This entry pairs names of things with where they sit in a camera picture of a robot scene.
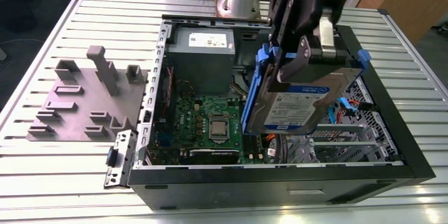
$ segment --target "motherboard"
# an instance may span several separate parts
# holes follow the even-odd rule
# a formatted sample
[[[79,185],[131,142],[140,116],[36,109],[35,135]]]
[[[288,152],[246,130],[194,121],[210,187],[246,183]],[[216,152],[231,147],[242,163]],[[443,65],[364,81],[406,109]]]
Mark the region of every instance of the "motherboard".
[[[219,162],[264,164],[262,136],[243,135],[240,98],[180,96],[176,99],[175,122],[171,132],[156,132],[156,146],[150,156],[163,165],[191,162],[198,156],[215,156]]]

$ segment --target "gray floor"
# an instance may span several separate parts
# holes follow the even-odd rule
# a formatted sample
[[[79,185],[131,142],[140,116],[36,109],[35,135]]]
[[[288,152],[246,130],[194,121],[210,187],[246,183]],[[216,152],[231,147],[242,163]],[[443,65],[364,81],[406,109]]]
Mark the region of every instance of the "gray floor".
[[[439,35],[438,30],[431,29],[415,47],[440,81],[448,87],[448,35]]]
[[[11,33],[0,28],[0,44],[12,39],[46,40],[70,1],[34,1],[31,7],[39,21],[38,27],[20,34]],[[10,56],[7,62],[0,62],[0,109],[8,101],[40,47],[42,43],[36,41],[16,41],[0,45],[0,48]],[[448,66],[448,36],[440,36],[431,30],[416,47],[447,86],[448,71],[444,71],[444,68]]]

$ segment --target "aluminum workbench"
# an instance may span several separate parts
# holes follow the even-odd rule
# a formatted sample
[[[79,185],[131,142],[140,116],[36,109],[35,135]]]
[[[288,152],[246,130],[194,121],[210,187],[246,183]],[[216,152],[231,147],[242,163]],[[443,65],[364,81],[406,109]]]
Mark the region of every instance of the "aluminum workbench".
[[[215,0],[72,0],[0,114],[0,220],[132,223],[447,223],[448,93],[388,15],[346,9],[350,25],[438,178],[355,204],[151,211],[131,190],[104,190],[111,143],[30,142],[60,59],[94,67],[90,45],[118,69],[151,70],[162,14],[215,16]],[[268,3],[262,3],[262,15]]]

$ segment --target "sticker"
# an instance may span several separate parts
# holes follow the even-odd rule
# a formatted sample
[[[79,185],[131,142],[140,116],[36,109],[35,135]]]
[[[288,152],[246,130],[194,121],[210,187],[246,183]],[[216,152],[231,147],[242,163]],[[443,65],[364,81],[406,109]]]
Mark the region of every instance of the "sticker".
[[[268,149],[268,156],[275,157],[275,149]]]
[[[190,34],[188,46],[227,48],[226,34]]]
[[[278,93],[264,125],[274,130],[292,130],[302,127],[316,108],[314,103],[323,99],[330,88],[291,86],[290,92]]]

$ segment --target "cable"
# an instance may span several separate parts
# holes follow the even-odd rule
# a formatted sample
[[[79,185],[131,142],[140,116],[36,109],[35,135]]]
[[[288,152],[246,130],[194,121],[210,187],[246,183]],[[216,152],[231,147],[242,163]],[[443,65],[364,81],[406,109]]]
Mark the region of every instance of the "cable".
[[[148,149],[146,149],[146,150],[147,150],[146,161],[147,161],[147,164],[148,164],[148,165],[152,165],[152,163],[151,163],[151,153],[150,153],[150,150],[148,150]]]
[[[288,140],[284,134],[275,134],[275,164],[288,163]]]
[[[267,141],[271,141],[272,139],[275,139],[275,134],[271,133],[267,137],[266,137]]]
[[[280,138],[275,137],[275,155],[274,155],[274,163],[275,164],[280,164],[280,160],[282,160],[282,151],[280,151]]]
[[[335,119],[335,107],[334,106],[328,107],[328,117],[330,117],[330,122],[331,123],[336,123],[336,119]]]
[[[44,43],[42,40],[39,39],[12,39],[12,40],[8,40],[6,42],[2,42],[0,45],[4,45],[4,44],[8,44],[11,42],[15,42],[15,41],[35,41],[35,42],[40,42],[40,43]]]
[[[248,92],[242,88],[240,85],[236,84],[236,82],[231,81],[230,83],[231,88],[242,95],[246,96],[248,94]]]
[[[170,86],[168,86],[168,91],[167,91],[166,104],[164,104],[164,106],[163,106],[162,114],[160,114],[160,117],[159,117],[159,120],[156,121],[156,123],[160,122],[163,116],[166,115],[166,110],[167,110],[168,102],[170,102],[170,98],[171,98],[171,87],[172,87],[172,79],[174,79],[174,76],[172,76],[172,74],[171,74],[170,67],[167,67],[167,72],[168,72],[168,75],[170,75]]]
[[[359,105],[360,103],[359,103],[359,101],[356,101],[356,100],[348,100],[348,103],[352,105],[352,104],[355,104],[355,105]],[[343,111],[344,111],[344,109],[343,109],[343,107],[339,109],[339,112],[338,112],[338,115],[336,115],[336,123],[343,123]]]
[[[195,89],[194,89],[194,86],[191,85],[191,82],[186,80],[178,80],[178,83],[180,83],[182,81],[188,84],[190,89],[191,89],[191,92],[184,92],[183,94],[195,94]]]
[[[247,85],[247,88],[250,88],[251,84],[246,77],[247,77],[247,69],[244,69],[244,71],[242,72],[242,78],[243,78],[244,84]]]
[[[282,150],[282,158],[280,163],[287,164],[288,163],[288,140],[286,134],[276,134],[276,138],[280,139],[280,150]]]

